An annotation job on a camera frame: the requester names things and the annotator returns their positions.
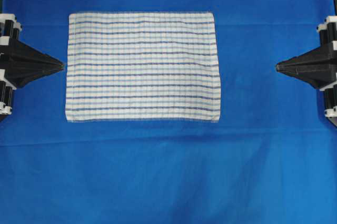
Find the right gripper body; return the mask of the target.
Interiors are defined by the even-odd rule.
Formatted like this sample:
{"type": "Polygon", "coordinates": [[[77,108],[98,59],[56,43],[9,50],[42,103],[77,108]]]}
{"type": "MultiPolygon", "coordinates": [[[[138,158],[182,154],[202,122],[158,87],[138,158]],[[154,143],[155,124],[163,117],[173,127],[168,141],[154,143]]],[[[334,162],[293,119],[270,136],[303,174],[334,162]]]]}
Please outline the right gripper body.
{"type": "Polygon", "coordinates": [[[331,80],[323,84],[319,90],[324,97],[324,115],[331,124],[336,126],[336,15],[328,16],[324,23],[319,24],[317,32],[320,45],[326,45],[328,49],[332,49],[332,53],[328,53],[330,58],[324,62],[328,66],[331,80]]]}

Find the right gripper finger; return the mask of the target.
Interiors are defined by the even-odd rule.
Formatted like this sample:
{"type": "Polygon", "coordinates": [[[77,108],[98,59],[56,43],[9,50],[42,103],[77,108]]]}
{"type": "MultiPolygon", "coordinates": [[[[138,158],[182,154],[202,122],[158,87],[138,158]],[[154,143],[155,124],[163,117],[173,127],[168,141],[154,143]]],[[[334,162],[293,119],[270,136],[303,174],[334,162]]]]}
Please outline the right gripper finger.
{"type": "Polygon", "coordinates": [[[321,89],[336,81],[336,67],[276,67],[276,71],[321,89]]]}
{"type": "Polygon", "coordinates": [[[300,56],[279,62],[276,68],[332,63],[336,60],[336,42],[324,44],[300,56]]]}

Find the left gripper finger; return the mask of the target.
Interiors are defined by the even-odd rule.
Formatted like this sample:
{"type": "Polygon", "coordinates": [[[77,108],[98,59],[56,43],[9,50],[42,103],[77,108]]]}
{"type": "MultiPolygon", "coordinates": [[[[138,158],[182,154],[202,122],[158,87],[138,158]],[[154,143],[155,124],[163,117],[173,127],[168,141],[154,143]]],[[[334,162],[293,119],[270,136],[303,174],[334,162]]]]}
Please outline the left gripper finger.
{"type": "Polygon", "coordinates": [[[63,66],[39,69],[14,69],[10,70],[10,82],[16,88],[23,88],[28,83],[64,70],[63,66]]]}
{"type": "Polygon", "coordinates": [[[9,38],[9,54],[15,59],[58,65],[62,67],[64,66],[64,64],[58,59],[53,58],[48,54],[41,53],[40,51],[37,51],[36,49],[13,38],[9,38]]]}

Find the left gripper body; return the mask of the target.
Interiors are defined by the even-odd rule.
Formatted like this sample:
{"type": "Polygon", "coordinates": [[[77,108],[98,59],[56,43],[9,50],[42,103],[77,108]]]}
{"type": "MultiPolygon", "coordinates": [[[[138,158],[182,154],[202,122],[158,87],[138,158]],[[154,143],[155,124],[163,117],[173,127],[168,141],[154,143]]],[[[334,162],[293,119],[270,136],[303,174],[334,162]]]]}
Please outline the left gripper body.
{"type": "Polygon", "coordinates": [[[14,91],[17,89],[9,79],[9,46],[11,39],[18,39],[22,25],[14,14],[1,13],[1,122],[12,114],[14,91]]]}

